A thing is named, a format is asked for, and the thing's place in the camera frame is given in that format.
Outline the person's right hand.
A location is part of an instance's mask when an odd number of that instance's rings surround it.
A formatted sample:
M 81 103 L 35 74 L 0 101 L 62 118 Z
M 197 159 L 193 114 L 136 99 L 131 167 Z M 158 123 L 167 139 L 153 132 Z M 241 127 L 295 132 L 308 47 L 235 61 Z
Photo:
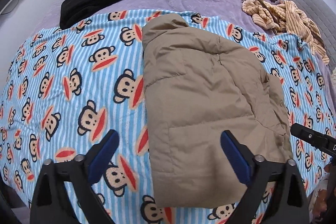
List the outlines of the person's right hand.
M 319 223 L 321 214 L 327 211 L 327 199 L 331 197 L 331 191 L 333 190 L 333 195 L 335 196 L 335 165 L 328 164 L 324 170 L 329 175 L 327 178 L 327 188 L 320 189 L 313 206 L 313 223 Z

